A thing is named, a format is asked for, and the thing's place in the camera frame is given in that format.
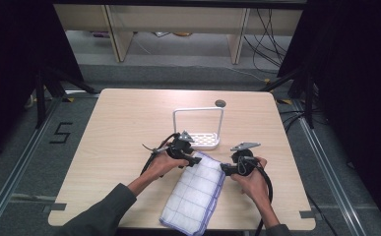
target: checkered cloth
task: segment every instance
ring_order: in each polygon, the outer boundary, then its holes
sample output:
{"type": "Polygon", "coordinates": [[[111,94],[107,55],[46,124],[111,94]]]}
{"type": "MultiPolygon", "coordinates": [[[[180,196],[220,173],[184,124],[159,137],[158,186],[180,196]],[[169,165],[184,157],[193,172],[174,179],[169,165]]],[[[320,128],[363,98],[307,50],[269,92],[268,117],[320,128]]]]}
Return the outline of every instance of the checkered cloth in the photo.
{"type": "Polygon", "coordinates": [[[169,197],[159,221],[186,235],[203,235],[217,205],[224,173],[221,163],[202,152],[199,164],[187,167],[169,197]]]}

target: folded towel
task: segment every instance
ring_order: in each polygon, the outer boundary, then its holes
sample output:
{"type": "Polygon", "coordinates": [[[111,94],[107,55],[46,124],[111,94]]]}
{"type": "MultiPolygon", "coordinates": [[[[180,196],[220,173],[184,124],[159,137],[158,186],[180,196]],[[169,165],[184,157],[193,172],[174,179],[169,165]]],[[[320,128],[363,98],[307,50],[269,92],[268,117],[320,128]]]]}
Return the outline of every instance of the folded towel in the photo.
{"type": "Polygon", "coordinates": [[[202,152],[199,164],[187,167],[169,197],[159,221],[186,235],[203,235],[217,205],[224,173],[221,163],[202,152]]]}

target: small round object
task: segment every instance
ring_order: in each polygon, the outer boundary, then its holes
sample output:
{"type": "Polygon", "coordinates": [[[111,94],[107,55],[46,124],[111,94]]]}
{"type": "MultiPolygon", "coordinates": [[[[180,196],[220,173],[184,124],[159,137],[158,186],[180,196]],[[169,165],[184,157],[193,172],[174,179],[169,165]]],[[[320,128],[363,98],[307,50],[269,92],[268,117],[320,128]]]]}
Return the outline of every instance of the small round object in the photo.
{"type": "Polygon", "coordinates": [[[225,107],[226,106],[226,102],[224,100],[218,99],[218,100],[215,101],[215,106],[217,106],[217,107],[225,107]]]}

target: floor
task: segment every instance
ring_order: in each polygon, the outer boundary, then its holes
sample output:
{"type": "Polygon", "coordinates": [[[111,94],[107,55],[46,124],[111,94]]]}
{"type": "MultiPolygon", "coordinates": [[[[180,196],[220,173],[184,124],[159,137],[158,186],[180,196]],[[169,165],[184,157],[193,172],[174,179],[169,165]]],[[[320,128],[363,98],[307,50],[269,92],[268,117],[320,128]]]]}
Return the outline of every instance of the floor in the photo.
{"type": "MultiPolygon", "coordinates": [[[[134,35],[128,55],[124,62],[115,61],[110,40],[108,38],[93,37],[87,31],[67,31],[67,37],[71,43],[76,59],[81,67],[87,66],[111,66],[111,67],[167,67],[167,68],[221,68],[230,73],[245,74],[248,80],[265,84],[266,79],[276,79],[276,71],[280,63],[279,55],[274,52],[274,44],[268,38],[264,39],[264,45],[272,50],[262,51],[273,59],[270,62],[259,55],[253,57],[254,53],[247,41],[244,41],[241,58],[237,65],[230,63],[225,35],[198,34],[190,36],[177,36],[173,33],[158,37],[152,32],[137,32],[134,35]]],[[[257,45],[253,35],[247,35],[247,40],[254,47],[257,45]]],[[[281,54],[287,49],[291,38],[279,36],[275,38],[281,54]]],[[[280,101],[279,110],[282,112],[282,122],[286,125],[292,116],[296,104],[301,106],[301,101],[288,101],[286,88],[289,83],[274,91],[274,96],[280,101]]],[[[49,131],[44,135],[44,142],[51,141],[50,132],[55,130],[58,121],[64,119],[75,119],[76,129],[73,128],[71,137],[81,138],[82,131],[87,125],[88,118],[93,111],[95,98],[78,99],[78,106],[70,106],[62,102],[55,111],[55,121],[50,123],[49,131]]],[[[377,206],[372,202],[370,195],[359,180],[353,168],[347,165],[348,158],[344,155],[342,147],[338,144],[336,135],[322,113],[314,113],[315,129],[310,133],[307,125],[301,119],[293,123],[287,131],[292,151],[300,172],[305,190],[317,206],[311,206],[316,213],[316,229],[311,232],[293,232],[293,235],[335,235],[330,229],[331,224],[338,235],[381,235],[381,214],[377,206]],[[321,148],[312,148],[310,137],[316,138],[321,148]],[[323,170],[325,163],[330,165],[330,171],[323,170]],[[339,187],[331,187],[332,181],[338,182],[339,187]],[[350,204],[350,208],[344,208],[340,201],[350,204]],[[358,222],[349,219],[349,213],[356,214],[358,222]]],[[[32,135],[35,135],[31,126],[35,121],[35,110],[27,109],[26,114],[21,117],[20,124],[8,138],[11,145],[4,147],[0,153],[0,190],[12,173],[13,167],[18,163],[20,156],[26,150],[26,144],[32,135]]],[[[17,186],[10,204],[2,212],[0,218],[0,235],[51,235],[55,230],[47,225],[47,214],[49,205],[53,203],[59,190],[59,182],[64,176],[55,176],[55,169],[66,171],[69,167],[75,147],[69,145],[60,146],[59,150],[51,147],[39,146],[36,156],[55,155],[51,160],[33,158],[22,176],[21,183],[17,186]]],[[[155,235],[155,232],[121,232],[123,235],[155,235]]],[[[228,232],[208,232],[217,235],[238,235],[228,232]]]]}

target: wooden table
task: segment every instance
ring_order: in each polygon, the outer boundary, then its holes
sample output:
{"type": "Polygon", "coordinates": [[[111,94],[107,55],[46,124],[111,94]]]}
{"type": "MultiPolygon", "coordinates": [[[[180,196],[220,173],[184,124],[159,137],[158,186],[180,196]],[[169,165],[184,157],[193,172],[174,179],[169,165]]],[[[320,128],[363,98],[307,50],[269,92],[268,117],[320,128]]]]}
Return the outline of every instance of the wooden table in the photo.
{"type": "MultiPolygon", "coordinates": [[[[314,218],[300,217],[301,211],[311,209],[272,95],[217,90],[105,89],[56,199],[57,204],[66,207],[53,210],[49,223],[63,225],[103,199],[119,182],[127,185],[139,176],[150,156],[142,144],[155,148],[173,133],[174,109],[212,107],[218,99],[226,102],[221,142],[216,149],[205,152],[231,163],[230,148],[241,142],[261,143],[251,150],[269,160],[266,170],[274,186],[273,207],[281,223],[290,230],[312,230],[314,218]]],[[[214,126],[214,130],[218,124],[214,116],[217,114],[205,113],[193,116],[195,120],[191,121],[180,118],[180,124],[191,126],[192,130],[214,126]]],[[[119,226],[164,228],[159,217],[182,171],[173,169],[149,186],[119,226]]],[[[254,230],[259,220],[253,202],[240,195],[236,182],[226,178],[208,229],[254,230]]]]}

